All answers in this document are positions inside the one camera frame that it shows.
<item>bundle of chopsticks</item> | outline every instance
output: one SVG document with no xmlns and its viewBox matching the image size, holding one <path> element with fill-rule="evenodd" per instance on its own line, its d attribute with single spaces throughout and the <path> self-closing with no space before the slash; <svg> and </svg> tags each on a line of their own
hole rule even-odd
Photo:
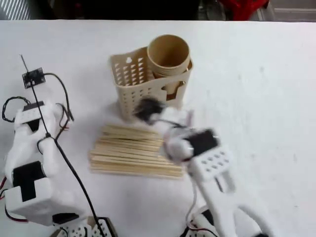
<svg viewBox="0 0 316 237">
<path fill-rule="evenodd" d="M 159 155 L 161 137 L 152 131 L 118 125 L 103 127 L 90 151 L 91 169 L 118 174 L 181 177 L 182 168 Z"/>
</svg>

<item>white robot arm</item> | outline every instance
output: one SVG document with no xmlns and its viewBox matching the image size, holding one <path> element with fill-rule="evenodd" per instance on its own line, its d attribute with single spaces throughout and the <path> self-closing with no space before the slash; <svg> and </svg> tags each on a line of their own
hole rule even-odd
<svg viewBox="0 0 316 237">
<path fill-rule="evenodd" d="M 40 107 L 47 130 L 55 137 L 60 130 L 61 107 L 50 101 L 41 101 Z M 75 194 L 58 182 L 65 164 L 61 158 L 57 159 L 59 152 L 54 140 L 45 138 L 46 130 L 36 103 L 18 111 L 14 129 L 13 146 L 4 167 L 5 176 L 13 186 L 5 192 L 7 210 L 45 226 L 86 218 Z"/>
<path fill-rule="evenodd" d="M 234 212 L 238 208 L 258 224 L 262 233 L 269 237 L 279 236 L 258 198 L 250 194 L 233 170 L 233 155 L 229 149 L 211 129 L 191 128 L 192 113 L 166 107 L 154 98 L 145 98 L 135 115 L 162 133 L 163 152 L 170 160 L 187 166 L 220 237 L 237 237 Z"/>
</svg>

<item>stack of paper cups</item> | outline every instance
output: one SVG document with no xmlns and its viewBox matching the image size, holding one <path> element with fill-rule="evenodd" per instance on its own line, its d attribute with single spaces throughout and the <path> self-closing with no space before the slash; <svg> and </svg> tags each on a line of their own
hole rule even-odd
<svg viewBox="0 0 316 237">
<path fill-rule="evenodd" d="M 147 47 L 148 64 L 155 78 L 167 78 L 182 74 L 190 62 L 188 44 L 180 37 L 163 35 L 155 38 Z M 165 86 L 167 94 L 175 93 L 180 81 Z"/>
</svg>

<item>plastic basket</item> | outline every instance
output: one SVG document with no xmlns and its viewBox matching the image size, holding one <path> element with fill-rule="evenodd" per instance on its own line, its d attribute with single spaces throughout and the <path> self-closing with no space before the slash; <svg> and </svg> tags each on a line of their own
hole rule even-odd
<svg viewBox="0 0 316 237">
<path fill-rule="evenodd" d="M 134 109 L 143 96 L 153 96 L 169 106 L 180 108 L 193 63 L 190 61 L 185 72 L 180 75 L 155 79 L 148 66 L 147 47 L 133 52 L 111 56 L 111 66 L 118 93 L 118 101 L 125 120 L 133 121 Z M 173 95 L 167 95 L 165 86 L 180 82 Z"/>
</svg>

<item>white table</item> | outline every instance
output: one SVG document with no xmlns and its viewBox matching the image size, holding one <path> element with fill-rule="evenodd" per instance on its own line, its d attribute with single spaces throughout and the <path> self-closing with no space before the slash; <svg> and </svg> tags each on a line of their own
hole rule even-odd
<svg viewBox="0 0 316 237">
<path fill-rule="evenodd" d="M 316 24 L 257 22 L 28 21 L 0 22 L 0 102 L 22 95 L 25 72 L 43 67 L 61 77 L 75 123 L 61 144 L 99 216 L 120 237 L 174 237 L 184 229 L 192 188 L 183 181 L 92 174 L 88 151 L 100 127 L 117 119 L 109 56 L 147 45 L 161 34 L 183 37 L 195 63 L 184 107 L 195 125 L 211 126 L 237 158 L 285 237 L 316 233 Z M 55 102 L 55 79 L 36 87 Z M 7 108 L 13 116 L 22 103 Z M 13 125 L 0 122 L 0 154 L 9 151 Z M 74 189 L 78 185 L 74 178 Z M 203 204 L 199 199 L 198 206 Z M 9 221 L 0 203 L 1 236 L 43 237 L 52 228 Z"/>
</svg>

